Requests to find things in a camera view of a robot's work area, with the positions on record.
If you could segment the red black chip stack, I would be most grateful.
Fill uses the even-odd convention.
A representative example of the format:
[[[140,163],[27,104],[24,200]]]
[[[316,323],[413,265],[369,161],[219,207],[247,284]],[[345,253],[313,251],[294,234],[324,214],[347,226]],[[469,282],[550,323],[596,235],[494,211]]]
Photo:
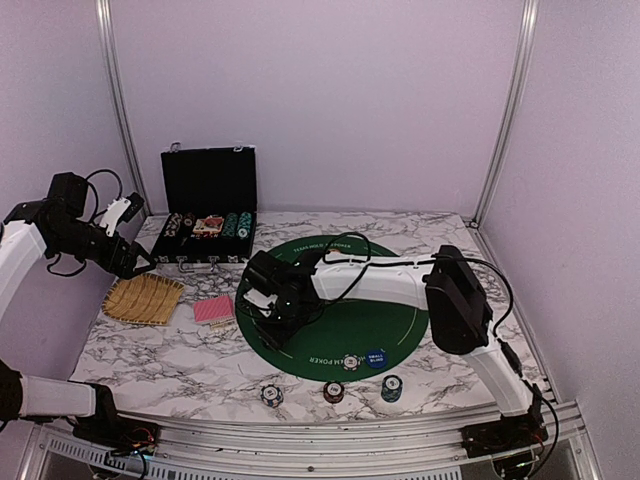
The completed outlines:
[[[323,398],[330,404],[340,403],[344,395],[345,388],[340,382],[327,382],[323,386]]]

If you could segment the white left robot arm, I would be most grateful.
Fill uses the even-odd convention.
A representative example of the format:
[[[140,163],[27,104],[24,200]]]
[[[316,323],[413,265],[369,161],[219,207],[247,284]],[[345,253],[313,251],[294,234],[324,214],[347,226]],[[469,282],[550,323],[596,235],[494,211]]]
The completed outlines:
[[[118,199],[107,208],[107,220],[95,225],[80,220],[61,198],[14,207],[2,224],[1,311],[6,311],[33,266],[43,258],[69,254],[124,280],[153,270],[156,262],[150,254],[116,232],[131,209],[130,199]],[[28,376],[1,364],[3,422],[64,416],[81,418],[106,445],[119,444],[126,436],[126,423],[108,387]]]

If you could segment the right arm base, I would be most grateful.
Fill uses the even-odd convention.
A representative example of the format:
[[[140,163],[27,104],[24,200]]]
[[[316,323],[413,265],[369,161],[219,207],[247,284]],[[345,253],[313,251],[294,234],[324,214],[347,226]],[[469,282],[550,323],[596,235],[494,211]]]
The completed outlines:
[[[462,446],[469,458],[526,448],[549,438],[540,413],[501,416],[496,421],[465,426],[461,435]]]

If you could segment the blue small blind button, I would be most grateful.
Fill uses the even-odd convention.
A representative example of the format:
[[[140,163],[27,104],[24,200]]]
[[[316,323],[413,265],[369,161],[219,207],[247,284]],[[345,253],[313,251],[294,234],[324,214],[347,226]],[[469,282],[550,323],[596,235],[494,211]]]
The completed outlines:
[[[373,349],[365,354],[364,361],[370,368],[380,370],[388,365],[388,356],[381,348]]]

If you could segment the blue white chip stack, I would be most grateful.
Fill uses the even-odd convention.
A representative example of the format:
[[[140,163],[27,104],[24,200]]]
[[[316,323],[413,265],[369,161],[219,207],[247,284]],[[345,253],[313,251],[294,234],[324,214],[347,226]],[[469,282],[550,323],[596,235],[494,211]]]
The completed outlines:
[[[283,403],[284,394],[278,386],[269,384],[261,388],[260,399],[268,407],[276,408]]]

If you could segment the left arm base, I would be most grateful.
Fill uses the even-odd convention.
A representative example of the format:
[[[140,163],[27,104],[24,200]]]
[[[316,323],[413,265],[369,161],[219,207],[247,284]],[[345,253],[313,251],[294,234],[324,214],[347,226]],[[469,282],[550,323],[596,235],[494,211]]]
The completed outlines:
[[[153,449],[159,431],[160,426],[154,422],[118,415],[113,418],[94,415],[79,417],[72,433],[76,438],[124,454]]]

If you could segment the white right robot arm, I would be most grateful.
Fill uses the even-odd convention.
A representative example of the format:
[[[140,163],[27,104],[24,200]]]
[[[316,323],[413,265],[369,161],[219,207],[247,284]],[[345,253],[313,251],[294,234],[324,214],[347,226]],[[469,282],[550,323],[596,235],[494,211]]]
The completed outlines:
[[[306,250],[293,261],[260,251],[247,264],[244,300],[258,312],[266,344],[283,347],[321,308],[345,299],[403,305],[429,315],[443,352],[464,359],[492,394],[502,416],[495,438],[515,448],[534,431],[533,394],[517,355],[494,332],[493,312],[472,260],[452,245],[431,257]]]

